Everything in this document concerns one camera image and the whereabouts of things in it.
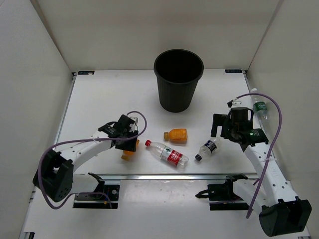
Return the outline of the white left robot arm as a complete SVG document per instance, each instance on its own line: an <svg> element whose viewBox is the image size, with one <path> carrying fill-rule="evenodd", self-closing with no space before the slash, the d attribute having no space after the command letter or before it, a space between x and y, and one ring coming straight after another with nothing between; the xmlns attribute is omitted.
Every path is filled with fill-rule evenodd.
<svg viewBox="0 0 319 239"><path fill-rule="evenodd" d="M41 192L47 204L57 210L53 203L64 205L72 195L88 195L93 199L110 202L105 193L104 180L94 174L76 174L76 170L99 153L115 148L135 152L140 132L138 118L121 115L117 121L109 122L88 139L70 140L69 148L55 151L49 147L41 156L33 184Z"/></svg>

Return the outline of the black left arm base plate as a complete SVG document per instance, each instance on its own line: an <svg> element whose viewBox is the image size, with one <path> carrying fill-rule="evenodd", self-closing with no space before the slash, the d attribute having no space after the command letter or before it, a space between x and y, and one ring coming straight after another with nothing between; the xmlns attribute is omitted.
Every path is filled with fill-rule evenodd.
<svg viewBox="0 0 319 239"><path fill-rule="evenodd" d="M117 209L119 205L120 180L106 180L104 194L76 195L73 201L74 209Z"/></svg>

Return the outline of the clear bottle dark blue label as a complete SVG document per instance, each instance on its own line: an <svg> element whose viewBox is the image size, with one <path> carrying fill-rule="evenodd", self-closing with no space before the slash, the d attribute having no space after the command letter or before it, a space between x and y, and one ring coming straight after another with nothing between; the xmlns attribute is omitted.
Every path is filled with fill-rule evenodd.
<svg viewBox="0 0 319 239"><path fill-rule="evenodd" d="M195 156L197 162L209 160L221 150L221 141L218 137L211 137L204 145L202 145Z"/></svg>

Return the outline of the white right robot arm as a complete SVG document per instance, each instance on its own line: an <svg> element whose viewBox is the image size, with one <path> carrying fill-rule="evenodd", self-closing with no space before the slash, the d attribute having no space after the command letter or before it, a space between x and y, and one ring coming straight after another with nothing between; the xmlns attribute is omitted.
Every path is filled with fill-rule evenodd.
<svg viewBox="0 0 319 239"><path fill-rule="evenodd" d="M223 184L210 184L196 197L217 205L243 200L248 210L259 216L261 228L269 237L300 233L306 228L312 207L283 176L265 133L253 128L253 115L247 107L232 108L226 115L214 114L211 136L221 127L222 138L240 145L258 174L258 184L249 182L244 174L228 175Z"/></svg>

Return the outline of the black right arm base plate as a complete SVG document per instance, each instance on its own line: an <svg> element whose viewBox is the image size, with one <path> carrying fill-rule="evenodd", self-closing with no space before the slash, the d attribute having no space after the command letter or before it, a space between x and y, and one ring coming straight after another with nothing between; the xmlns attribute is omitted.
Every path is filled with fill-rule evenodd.
<svg viewBox="0 0 319 239"><path fill-rule="evenodd" d="M247 211L249 205L235 195L226 183L209 184L208 198L210 211Z"/></svg>

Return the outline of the clear bottle red label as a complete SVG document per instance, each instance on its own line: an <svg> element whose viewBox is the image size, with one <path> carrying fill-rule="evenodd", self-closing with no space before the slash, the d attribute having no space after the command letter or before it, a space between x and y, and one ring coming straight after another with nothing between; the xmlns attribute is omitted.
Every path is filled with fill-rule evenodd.
<svg viewBox="0 0 319 239"><path fill-rule="evenodd" d="M163 143L147 140L145 146L153 158L177 170L183 171L188 164L187 156Z"/></svg>

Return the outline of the orange juice bottle with barcode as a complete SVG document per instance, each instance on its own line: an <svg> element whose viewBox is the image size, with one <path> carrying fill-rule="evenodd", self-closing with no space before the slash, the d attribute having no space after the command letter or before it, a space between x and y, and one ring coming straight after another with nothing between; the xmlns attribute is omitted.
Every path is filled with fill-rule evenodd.
<svg viewBox="0 0 319 239"><path fill-rule="evenodd" d="M139 140L137 139L137 142L136 142L136 150L138 149L138 145L139 145ZM123 154L122 154L122 156L121 156L121 158L123 159L123 160L126 160L126 161L129 161L130 159L131 159L131 157L133 157L134 156L134 154L135 154L136 152L131 152L131 151L123 151Z"/></svg>

